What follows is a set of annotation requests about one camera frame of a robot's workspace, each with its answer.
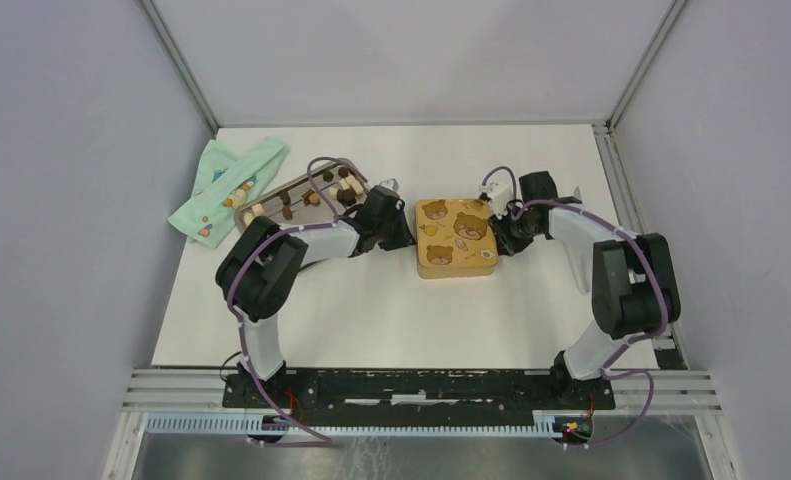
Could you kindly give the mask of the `small square steel tray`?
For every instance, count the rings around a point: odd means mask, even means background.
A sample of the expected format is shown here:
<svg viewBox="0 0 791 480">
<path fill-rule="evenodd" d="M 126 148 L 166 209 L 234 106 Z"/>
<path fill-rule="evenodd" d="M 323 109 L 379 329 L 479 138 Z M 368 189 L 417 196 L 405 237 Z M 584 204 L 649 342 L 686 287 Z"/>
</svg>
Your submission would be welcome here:
<svg viewBox="0 0 791 480">
<path fill-rule="evenodd" d="M 433 264 L 498 260 L 489 225 L 492 211 L 479 199 L 427 199 L 415 204 L 417 260 Z"/>
</svg>

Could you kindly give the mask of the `gold chocolate box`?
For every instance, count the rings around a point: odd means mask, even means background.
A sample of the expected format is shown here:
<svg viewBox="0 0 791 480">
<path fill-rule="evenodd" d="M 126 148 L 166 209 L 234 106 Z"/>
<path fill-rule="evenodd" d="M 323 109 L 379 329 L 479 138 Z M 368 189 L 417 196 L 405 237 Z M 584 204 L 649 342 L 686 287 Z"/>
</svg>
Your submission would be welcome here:
<svg viewBox="0 0 791 480">
<path fill-rule="evenodd" d="M 481 258 L 468 258 L 465 263 L 457 262 L 446 265 L 433 264 L 424 258 L 417 260 L 417 271 L 424 280 L 483 277 L 491 275 L 498 265 L 498 260 L 482 262 Z"/>
</svg>

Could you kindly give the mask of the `steel tray with rack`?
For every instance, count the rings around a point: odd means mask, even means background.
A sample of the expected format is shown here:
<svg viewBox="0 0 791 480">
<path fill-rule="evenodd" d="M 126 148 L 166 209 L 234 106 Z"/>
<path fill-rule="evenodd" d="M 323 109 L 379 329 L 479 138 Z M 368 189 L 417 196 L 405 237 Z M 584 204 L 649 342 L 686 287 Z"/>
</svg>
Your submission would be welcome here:
<svg viewBox="0 0 791 480">
<path fill-rule="evenodd" d="M 370 190 L 350 160 L 320 157 L 300 176 L 241 205 L 235 226 L 243 232 L 258 217 L 283 225 L 327 222 L 363 203 Z"/>
</svg>

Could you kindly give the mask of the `metal serving tongs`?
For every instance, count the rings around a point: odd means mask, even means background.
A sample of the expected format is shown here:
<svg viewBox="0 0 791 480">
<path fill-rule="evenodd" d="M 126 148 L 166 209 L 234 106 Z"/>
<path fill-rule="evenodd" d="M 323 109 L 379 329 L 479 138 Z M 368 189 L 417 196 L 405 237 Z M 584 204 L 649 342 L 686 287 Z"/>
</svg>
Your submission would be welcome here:
<svg viewBox="0 0 791 480">
<path fill-rule="evenodd" d="M 583 213 L 583 205 L 576 196 L 556 199 L 572 209 L 554 207 L 550 210 L 549 234 L 562 243 L 575 284 L 583 295 L 591 292 L 592 245 L 597 235 L 594 224 Z"/>
</svg>

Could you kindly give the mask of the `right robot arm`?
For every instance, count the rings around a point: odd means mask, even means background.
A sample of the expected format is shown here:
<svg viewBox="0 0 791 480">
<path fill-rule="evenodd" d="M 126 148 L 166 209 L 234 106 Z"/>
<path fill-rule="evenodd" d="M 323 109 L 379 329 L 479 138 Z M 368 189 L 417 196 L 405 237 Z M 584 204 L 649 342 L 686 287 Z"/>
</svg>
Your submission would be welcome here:
<svg viewBox="0 0 791 480">
<path fill-rule="evenodd" d="M 614 225 L 576 196 L 560 196 L 549 172 L 502 184 L 484 178 L 480 198 L 491 209 L 490 228 L 502 256 L 514 256 L 542 236 L 563 244 L 579 291 L 591 300 L 593 320 L 560 352 L 548 382 L 551 400 L 573 408 L 589 380 L 605 378 L 633 345 L 664 333 L 681 314 L 667 239 Z"/>
</svg>

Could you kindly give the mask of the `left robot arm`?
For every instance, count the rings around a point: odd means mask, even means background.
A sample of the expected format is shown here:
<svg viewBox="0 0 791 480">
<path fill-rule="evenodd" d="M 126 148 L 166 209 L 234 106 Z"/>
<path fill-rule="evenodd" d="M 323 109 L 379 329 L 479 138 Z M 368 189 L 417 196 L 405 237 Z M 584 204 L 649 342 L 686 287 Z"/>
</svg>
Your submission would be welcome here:
<svg viewBox="0 0 791 480">
<path fill-rule="evenodd" d="M 382 185 L 329 222 L 281 226 L 265 216 L 255 218 L 215 275 L 229 311 L 237 317 L 242 364 L 251 375 L 249 397 L 266 408 L 284 397 L 285 381 L 278 373 L 285 369 L 285 359 L 277 317 L 303 268 L 415 243 L 403 200 Z"/>
</svg>

